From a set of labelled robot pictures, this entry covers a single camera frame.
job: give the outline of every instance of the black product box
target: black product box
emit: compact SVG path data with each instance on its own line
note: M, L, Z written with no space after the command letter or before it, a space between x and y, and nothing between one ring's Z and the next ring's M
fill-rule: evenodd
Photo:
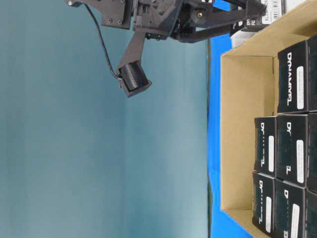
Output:
M279 115L277 133L276 176L306 186L308 115Z
M317 111L317 36L278 53L278 113Z
M266 13L256 19L246 19L231 26L230 36L238 31L258 32L285 14L285 0L258 0L266 5ZM230 10L241 9L237 5L230 5Z
M255 118L256 159L254 170L276 176L277 117Z
M306 238L317 237L317 193L306 191Z
M304 238L305 188L275 180L275 238Z
M317 114L308 114L307 187L317 190Z
M274 234L274 178L253 172L253 224L269 236Z

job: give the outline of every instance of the blue-green wall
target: blue-green wall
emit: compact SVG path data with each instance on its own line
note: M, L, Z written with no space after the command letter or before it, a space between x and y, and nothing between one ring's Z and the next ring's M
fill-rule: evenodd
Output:
M83 7L0 20L1 237L207 237L205 42L146 41L154 84L127 100ZM117 65L131 32L103 33Z

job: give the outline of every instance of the open cardboard box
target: open cardboard box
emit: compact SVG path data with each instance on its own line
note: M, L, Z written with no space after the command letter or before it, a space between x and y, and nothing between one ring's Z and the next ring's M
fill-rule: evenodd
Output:
M307 0L221 57L221 208L257 238L252 224L254 118L277 113L277 53L317 34L317 0Z

